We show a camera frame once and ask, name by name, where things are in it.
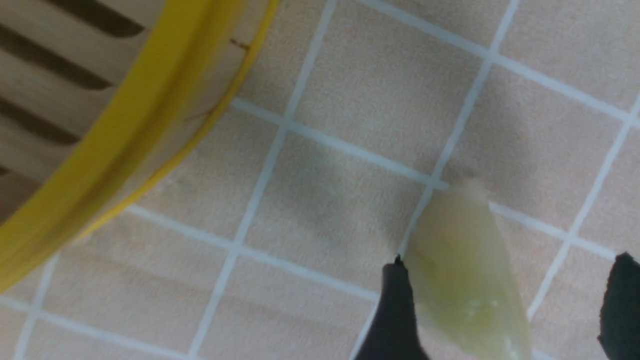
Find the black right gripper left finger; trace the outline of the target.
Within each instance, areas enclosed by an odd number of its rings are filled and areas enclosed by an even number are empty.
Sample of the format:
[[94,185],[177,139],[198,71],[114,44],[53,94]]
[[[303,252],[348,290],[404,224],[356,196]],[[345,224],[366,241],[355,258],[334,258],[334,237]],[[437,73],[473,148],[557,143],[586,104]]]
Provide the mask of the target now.
[[418,331],[409,270],[396,255],[382,267],[382,292],[357,360],[428,360]]

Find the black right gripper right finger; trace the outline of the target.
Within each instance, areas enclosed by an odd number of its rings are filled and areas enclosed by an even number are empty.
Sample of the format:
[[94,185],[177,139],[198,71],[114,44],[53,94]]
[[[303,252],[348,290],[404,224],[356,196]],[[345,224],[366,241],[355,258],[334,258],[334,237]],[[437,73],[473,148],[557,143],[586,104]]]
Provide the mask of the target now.
[[630,253],[616,256],[610,269],[598,341],[609,360],[640,358],[640,265]]

